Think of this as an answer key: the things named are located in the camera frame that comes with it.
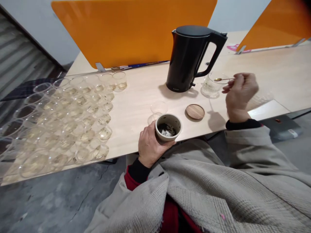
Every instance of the orange divider panel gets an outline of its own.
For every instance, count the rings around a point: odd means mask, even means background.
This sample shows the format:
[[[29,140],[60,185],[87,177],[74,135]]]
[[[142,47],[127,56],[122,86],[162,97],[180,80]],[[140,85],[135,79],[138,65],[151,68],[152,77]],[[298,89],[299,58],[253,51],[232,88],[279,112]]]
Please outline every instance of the orange divider panel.
[[[172,30],[208,26],[217,0],[53,1],[52,8],[91,66],[170,60]]]
[[[237,51],[296,44],[311,37],[311,15],[302,0],[271,0]]]

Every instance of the beige ceramic cup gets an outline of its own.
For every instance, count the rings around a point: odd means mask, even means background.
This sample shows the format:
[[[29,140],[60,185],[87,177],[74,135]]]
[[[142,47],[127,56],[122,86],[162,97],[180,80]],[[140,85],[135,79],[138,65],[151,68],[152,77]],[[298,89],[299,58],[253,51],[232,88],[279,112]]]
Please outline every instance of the beige ceramic cup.
[[[155,123],[156,123],[155,131],[161,141],[174,141],[178,137],[178,135],[181,133],[181,130],[182,130],[182,124],[181,124],[180,119],[173,114],[163,114],[159,116],[159,118],[156,120]],[[166,124],[169,126],[168,130],[166,129],[163,130],[163,124]],[[171,133],[174,133],[174,134],[176,133],[176,134],[173,136],[170,136],[169,131]]]

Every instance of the kettle lid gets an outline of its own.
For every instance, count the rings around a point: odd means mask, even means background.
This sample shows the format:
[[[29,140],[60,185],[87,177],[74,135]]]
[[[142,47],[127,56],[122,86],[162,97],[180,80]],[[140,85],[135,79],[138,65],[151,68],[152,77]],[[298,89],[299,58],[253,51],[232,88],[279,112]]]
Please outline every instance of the kettle lid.
[[[185,25],[176,28],[176,33],[189,37],[203,37],[213,32],[214,30],[211,30],[204,26],[197,26],[197,25]]]

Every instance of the electric kettle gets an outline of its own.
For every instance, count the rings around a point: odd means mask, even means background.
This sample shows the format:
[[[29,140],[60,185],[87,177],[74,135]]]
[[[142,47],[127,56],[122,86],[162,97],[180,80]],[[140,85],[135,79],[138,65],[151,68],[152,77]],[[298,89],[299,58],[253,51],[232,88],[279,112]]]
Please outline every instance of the electric kettle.
[[[215,64],[225,42],[227,33],[219,33],[207,27],[186,25],[172,31],[174,44],[168,69],[166,86],[174,92],[185,92],[194,78],[207,75]],[[212,42],[216,45],[207,69],[198,73],[205,51]]]

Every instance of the kettle handle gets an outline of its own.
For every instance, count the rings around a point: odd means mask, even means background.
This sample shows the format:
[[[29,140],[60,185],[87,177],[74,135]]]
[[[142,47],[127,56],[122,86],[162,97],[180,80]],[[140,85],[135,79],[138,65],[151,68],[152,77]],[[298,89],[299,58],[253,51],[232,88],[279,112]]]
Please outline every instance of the kettle handle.
[[[208,42],[207,42],[206,48],[208,47],[210,42],[213,42],[216,45],[216,49],[215,49],[215,52],[212,56],[211,61],[209,62],[208,66],[207,66],[207,69],[202,71],[202,72],[196,73],[194,75],[194,78],[208,75],[208,73],[212,70],[212,68],[213,68],[221,50],[223,49],[224,44],[226,43],[228,37],[227,37],[227,33],[214,32],[214,33],[210,34],[210,36],[207,37],[207,39],[208,39]]]

